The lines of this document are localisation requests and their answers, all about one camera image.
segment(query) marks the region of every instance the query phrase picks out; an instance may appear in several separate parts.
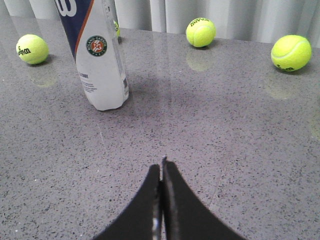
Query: tennis ball can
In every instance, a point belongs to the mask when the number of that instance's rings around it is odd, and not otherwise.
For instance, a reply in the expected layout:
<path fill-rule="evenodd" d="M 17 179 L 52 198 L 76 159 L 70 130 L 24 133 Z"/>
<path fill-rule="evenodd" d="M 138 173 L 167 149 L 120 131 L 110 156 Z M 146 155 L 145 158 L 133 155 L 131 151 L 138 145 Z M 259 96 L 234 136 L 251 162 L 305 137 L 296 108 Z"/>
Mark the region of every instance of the tennis ball can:
<path fill-rule="evenodd" d="M 117 109 L 129 96 L 109 0 L 55 0 L 79 78 L 99 111 Z"/>

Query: wilson logo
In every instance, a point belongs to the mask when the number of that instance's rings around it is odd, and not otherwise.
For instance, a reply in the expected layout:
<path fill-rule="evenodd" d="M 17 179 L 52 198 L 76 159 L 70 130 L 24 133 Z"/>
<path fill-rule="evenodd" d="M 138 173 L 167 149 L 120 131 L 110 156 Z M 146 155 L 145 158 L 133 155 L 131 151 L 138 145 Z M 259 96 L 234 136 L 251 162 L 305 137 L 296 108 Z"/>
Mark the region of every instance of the wilson logo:
<path fill-rule="evenodd" d="M 26 55 L 26 54 L 30 54 L 31 51 L 29 48 L 25 48 L 25 49 L 21 49 L 20 46 L 18 46 L 18 55 Z"/>
<path fill-rule="evenodd" d="M 61 16 L 73 17 L 77 13 L 76 0 L 55 0 L 56 7 L 58 8 Z"/>

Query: curtain fold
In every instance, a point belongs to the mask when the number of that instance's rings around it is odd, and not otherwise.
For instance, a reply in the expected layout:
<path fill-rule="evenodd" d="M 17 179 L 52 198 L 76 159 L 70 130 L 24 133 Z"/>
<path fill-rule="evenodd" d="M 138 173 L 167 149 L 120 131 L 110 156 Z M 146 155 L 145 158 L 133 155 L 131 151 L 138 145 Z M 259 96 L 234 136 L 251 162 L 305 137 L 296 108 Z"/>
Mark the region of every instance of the curtain fold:
<path fill-rule="evenodd" d="M 0 13 L 58 19 L 55 1 L 0 0 Z M 297 34 L 320 48 L 320 0 L 110 0 L 121 28 L 184 34 L 198 17 L 212 20 L 217 38 L 274 43 Z"/>

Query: roland garros logo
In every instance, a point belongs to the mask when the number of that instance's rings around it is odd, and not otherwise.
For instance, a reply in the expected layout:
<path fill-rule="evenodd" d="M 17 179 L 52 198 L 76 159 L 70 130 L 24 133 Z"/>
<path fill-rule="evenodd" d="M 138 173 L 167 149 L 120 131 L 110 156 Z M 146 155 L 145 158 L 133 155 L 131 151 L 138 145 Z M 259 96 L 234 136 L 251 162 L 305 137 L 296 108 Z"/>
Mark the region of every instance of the roland garros logo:
<path fill-rule="evenodd" d="M 92 36 L 86 41 L 86 49 L 91 55 L 100 57 L 107 51 L 107 41 L 102 36 Z"/>

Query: white curtain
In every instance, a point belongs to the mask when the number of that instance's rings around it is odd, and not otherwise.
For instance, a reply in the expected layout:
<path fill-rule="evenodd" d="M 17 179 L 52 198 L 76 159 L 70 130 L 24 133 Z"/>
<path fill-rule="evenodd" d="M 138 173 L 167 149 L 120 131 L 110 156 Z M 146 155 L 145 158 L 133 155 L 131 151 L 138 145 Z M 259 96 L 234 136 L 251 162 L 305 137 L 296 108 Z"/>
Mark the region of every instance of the white curtain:
<path fill-rule="evenodd" d="M 110 0 L 121 28 L 184 34 L 204 17 L 217 38 L 274 43 L 288 34 L 320 48 L 320 0 Z M 0 0 L 0 13 L 58 19 L 55 0 Z"/>

